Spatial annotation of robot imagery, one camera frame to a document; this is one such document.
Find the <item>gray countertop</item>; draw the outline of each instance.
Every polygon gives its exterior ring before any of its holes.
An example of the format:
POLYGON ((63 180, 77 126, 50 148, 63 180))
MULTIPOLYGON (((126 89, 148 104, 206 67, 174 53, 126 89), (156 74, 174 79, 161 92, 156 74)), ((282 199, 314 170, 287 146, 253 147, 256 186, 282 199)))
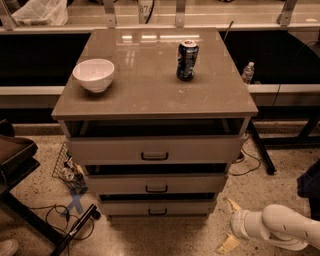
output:
POLYGON ((94 30, 78 62, 115 64, 111 86, 99 94, 70 77, 56 120, 247 117, 257 113, 219 35, 212 28, 94 30), (176 77, 178 45, 194 39, 199 55, 190 82, 176 77))

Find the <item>metal stand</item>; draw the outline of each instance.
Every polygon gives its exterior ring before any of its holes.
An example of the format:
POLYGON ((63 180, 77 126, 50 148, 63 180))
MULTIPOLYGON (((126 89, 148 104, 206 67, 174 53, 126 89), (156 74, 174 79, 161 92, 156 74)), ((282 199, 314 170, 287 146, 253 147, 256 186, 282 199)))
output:
POLYGON ((260 138, 252 120, 249 123, 249 129, 255 142, 258 144, 264 161, 267 164, 267 173, 273 175, 276 169, 269 157, 266 146, 273 148, 301 148, 310 146, 320 146, 320 136, 309 136, 312 130, 320 122, 320 113, 310 118, 303 127, 298 136, 295 137, 277 137, 277 138, 260 138))
POLYGON ((22 204, 10 193, 10 190, 13 187, 19 184, 19 182, 21 182, 26 176, 28 176, 36 168, 38 168, 39 165, 39 162, 33 158, 27 159, 25 162, 23 162, 21 167, 15 170, 15 172, 6 180, 6 183, 9 185, 7 185, 4 190, 2 190, 0 194, 0 200, 11 210, 17 213, 21 218, 26 220, 35 229, 37 229, 46 238, 48 238, 54 245, 56 245, 56 248, 51 255, 60 255, 60 253, 62 253, 66 246, 68 246, 70 241, 75 237, 78 231, 80 231, 87 220, 91 216, 95 219, 98 219, 100 217, 100 213, 96 210, 97 207, 95 205, 91 205, 79 219, 77 224, 74 225, 72 230, 66 235, 59 233, 48 223, 39 218, 28 207, 22 204))

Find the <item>blue can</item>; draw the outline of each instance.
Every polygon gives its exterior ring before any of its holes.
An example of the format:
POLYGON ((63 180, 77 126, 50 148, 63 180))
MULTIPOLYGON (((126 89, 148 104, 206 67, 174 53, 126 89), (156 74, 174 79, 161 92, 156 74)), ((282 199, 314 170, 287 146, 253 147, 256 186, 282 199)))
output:
POLYGON ((177 77, 183 81, 190 81, 194 77, 199 46, 194 40, 183 40, 178 47, 177 77))

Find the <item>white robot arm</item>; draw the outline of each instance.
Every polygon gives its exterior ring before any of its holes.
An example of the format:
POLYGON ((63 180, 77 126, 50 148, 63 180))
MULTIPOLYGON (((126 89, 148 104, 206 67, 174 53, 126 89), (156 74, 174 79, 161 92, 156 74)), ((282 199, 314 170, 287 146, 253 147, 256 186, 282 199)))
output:
POLYGON ((320 222, 283 205, 272 204, 262 212, 238 208, 231 220, 238 238, 262 239, 284 249, 299 251, 308 244, 320 250, 320 222))

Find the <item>cable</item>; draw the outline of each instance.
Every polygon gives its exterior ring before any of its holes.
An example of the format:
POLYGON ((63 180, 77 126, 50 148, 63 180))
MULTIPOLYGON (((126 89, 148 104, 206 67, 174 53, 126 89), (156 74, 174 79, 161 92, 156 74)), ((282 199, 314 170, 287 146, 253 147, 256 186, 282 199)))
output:
MULTIPOLYGON (((253 171, 259 169, 260 166, 261 166, 261 160, 260 160, 259 158, 255 157, 255 156, 253 156, 253 155, 250 155, 249 153, 247 153, 247 152, 243 149, 243 147, 242 147, 241 151, 243 151, 243 153, 246 154, 247 156, 249 156, 249 157, 257 160, 257 161, 258 161, 258 165, 257 165, 256 167, 254 167, 254 168, 249 169, 248 171, 246 171, 246 172, 244 172, 244 173, 239 173, 239 174, 237 174, 237 173, 232 173, 232 172, 228 171, 228 173, 229 173, 230 175, 232 175, 232 176, 237 176, 237 177, 239 177, 239 176, 246 175, 246 174, 248 174, 248 173, 250 173, 250 172, 253 172, 253 171)), ((236 162, 236 163, 238 164, 238 163, 241 163, 241 162, 243 162, 243 161, 244 161, 244 158, 241 159, 240 161, 236 162)))
POLYGON ((151 5, 151 8, 150 8, 149 16, 148 16, 145 24, 148 24, 149 20, 151 19, 151 16, 152 16, 152 13, 153 13, 153 8, 154 8, 154 0, 152 0, 152 5, 151 5))
MULTIPOLYGON (((71 226, 70 230, 72 230, 72 229, 79 223, 79 221, 80 221, 80 218, 77 217, 77 216, 75 216, 75 215, 70 214, 68 208, 67 208, 66 206, 64 206, 64 205, 54 204, 54 205, 50 205, 50 206, 28 207, 28 208, 29 208, 30 210, 45 210, 45 209, 50 209, 50 210, 47 212, 46 216, 45 216, 45 222, 46 222, 50 227, 56 229, 57 231, 61 232, 61 233, 64 234, 64 235, 67 235, 67 234, 68 234, 68 232, 67 232, 66 230, 67 230, 67 228, 68 228, 68 226, 69 226, 70 217, 76 218, 76 221, 73 223, 73 225, 71 226), (58 208, 63 208, 67 213, 65 214, 64 212, 59 211, 58 208), (58 214, 60 214, 60 215, 65 215, 65 217, 66 217, 66 226, 65 226, 63 229, 62 229, 62 228, 59 228, 59 227, 56 227, 56 226, 53 226, 53 225, 51 225, 51 224, 49 223, 48 218, 49 218, 49 215, 51 214, 51 212, 52 212, 53 210, 55 210, 55 211, 56 211, 58 214)), ((92 220, 91 218, 89 218, 89 220, 91 221, 91 224, 92 224, 92 227, 91 227, 91 230, 90 230, 89 234, 86 235, 85 237, 81 237, 81 238, 73 237, 73 240, 83 241, 83 240, 89 238, 89 237, 92 235, 95 226, 94 226, 93 220, 92 220)))
POLYGON ((228 36, 228 34, 229 34, 229 31, 230 31, 231 26, 233 25, 233 23, 234 23, 234 21, 232 20, 232 21, 230 22, 228 28, 227 28, 226 34, 224 35, 223 42, 226 42, 227 36, 228 36))

